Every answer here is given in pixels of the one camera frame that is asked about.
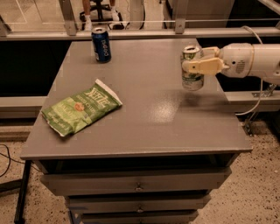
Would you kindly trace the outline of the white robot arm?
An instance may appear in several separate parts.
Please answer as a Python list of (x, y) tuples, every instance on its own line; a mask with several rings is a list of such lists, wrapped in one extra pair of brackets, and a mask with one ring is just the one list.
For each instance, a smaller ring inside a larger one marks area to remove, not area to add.
[(223, 48), (203, 48), (204, 57), (182, 63), (191, 74), (230, 78), (258, 77), (271, 84), (280, 84), (280, 45), (233, 43)]

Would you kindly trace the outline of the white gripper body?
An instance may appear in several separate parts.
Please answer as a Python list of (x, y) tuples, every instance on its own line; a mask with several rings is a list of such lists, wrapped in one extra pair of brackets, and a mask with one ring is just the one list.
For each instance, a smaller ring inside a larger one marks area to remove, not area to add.
[(252, 64), (253, 53), (253, 46), (248, 43), (224, 46), (219, 54), (225, 65), (221, 73), (231, 78), (246, 77)]

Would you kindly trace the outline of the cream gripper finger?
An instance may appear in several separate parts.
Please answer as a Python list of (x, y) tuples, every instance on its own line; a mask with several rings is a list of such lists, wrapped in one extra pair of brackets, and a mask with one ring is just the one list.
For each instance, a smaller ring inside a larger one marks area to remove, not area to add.
[(190, 74), (216, 75), (228, 66), (220, 58), (186, 60), (182, 63), (184, 71)]
[(209, 58), (216, 58), (220, 54), (220, 48), (217, 46), (205, 47), (202, 49), (203, 56)]

